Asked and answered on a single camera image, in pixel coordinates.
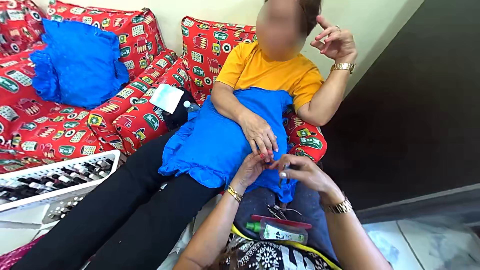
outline short brown hair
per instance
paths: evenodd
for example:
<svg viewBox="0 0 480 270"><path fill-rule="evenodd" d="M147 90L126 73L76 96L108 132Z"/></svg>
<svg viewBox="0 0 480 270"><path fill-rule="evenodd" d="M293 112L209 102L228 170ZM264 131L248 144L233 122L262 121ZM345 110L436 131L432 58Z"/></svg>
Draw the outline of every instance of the short brown hair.
<svg viewBox="0 0 480 270"><path fill-rule="evenodd" d="M322 0L298 0L305 17L307 18L307 35L317 26L317 16L321 13Z"/></svg>

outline black pants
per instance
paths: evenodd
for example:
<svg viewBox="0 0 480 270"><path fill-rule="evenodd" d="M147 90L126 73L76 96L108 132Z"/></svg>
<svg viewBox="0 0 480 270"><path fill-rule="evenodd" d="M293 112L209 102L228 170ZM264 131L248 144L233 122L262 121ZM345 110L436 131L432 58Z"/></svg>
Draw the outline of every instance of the black pants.
<svg viewBox="0 0 480 270"><path fill-rule="evenodd" d="M12 270L155 270L182 231L221 188L187 174L162 176L162 153L176 130L128 157L61 220ZM160 186L168 182L165 189Z"/></svg>

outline white wall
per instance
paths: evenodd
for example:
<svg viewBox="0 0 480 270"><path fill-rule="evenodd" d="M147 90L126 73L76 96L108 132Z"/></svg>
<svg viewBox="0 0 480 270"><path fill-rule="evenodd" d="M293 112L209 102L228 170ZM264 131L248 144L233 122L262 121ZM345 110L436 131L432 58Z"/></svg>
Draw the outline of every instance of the white wall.
<svg viewBox="0 0 480 270"><path fill-rule="evenodd" d="M34 0L44 10L48 0ZM65 0L83 6L121 10L150 8L159 21L166 46L181 53L180 21L190 15L198 19L254 25L263 0ZM423 0L324 0L322 14L333 24L350 29L359 50L357 67L347 92L360 80ZM320 33L318 26L302 52L326 77L333 61L311 48Z"/></svg>

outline hand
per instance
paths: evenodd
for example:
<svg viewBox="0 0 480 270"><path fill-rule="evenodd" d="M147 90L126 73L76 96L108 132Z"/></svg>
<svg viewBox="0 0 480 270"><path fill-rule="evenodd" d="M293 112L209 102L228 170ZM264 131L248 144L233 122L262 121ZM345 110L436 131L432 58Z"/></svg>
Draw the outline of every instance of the hand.
<svg viewBox="0 0 480 270"><path fill-rule="evenodd" d="M265 162L266 155L249 154L240 165L237 173L232 179L230 185L237 192L245 192L245 189L250 186L257 177L268 167Z"/></svg>
<svg viewBox="0 0 480 270"><path fill-rule="evenodd" d="M290 164L297 165L298 168L296 170L289 169ZM278 169L281 178L297 179L307 187L318 191L322 194L322 200L328 204L338 204L345 200L340 188L332 178L308 157L284 154L268 168Z"/></svg>
<svg viewBox="0 0 480 270"><path fill-rule="evenodd" d="M267 121L258 114L252 113L240 122L240 126L252 148L252 153L264 154L266 162L270 162L270 159L273 160L273 150L278 152L278 145L276 136Z"/></svg>
<svg viewBox="0 0 480 270"><path fill-rule="evenodd" d="M315 40L310 43L313 47L320 50L321 54L335 60L336 63L353 63L357 58L357 48L350 31L339 29L331 25L321 16L317 16L317 22L324 29ZM320 40L327 37L324 43Z"/></svg>

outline woman's right hand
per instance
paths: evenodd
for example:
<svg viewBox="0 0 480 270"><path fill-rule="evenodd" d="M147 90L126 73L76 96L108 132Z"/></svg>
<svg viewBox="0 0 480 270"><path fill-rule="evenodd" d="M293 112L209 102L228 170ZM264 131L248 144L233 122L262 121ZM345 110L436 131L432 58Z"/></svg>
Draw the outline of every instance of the woman's right hand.
<svg viewBox="0 0 480 270"><path fill-rule="evenodd" d="M296 165L296 170L289 169L290 165ZM308 157L284 154L270 165L269 169L278 169L280 178L297 179L307 187L318 191L326 204L339 204L345 200L345 196L332 178Z"/></svg>
<svg viewBox="0 0 480 270"><path fill-rule="evenodd" d="M267 121L252 112L239 124L252 148L252 153L255 155L264 154L266 162L273 160L273 151L278 152L278 145L276 136Z"/></svg>

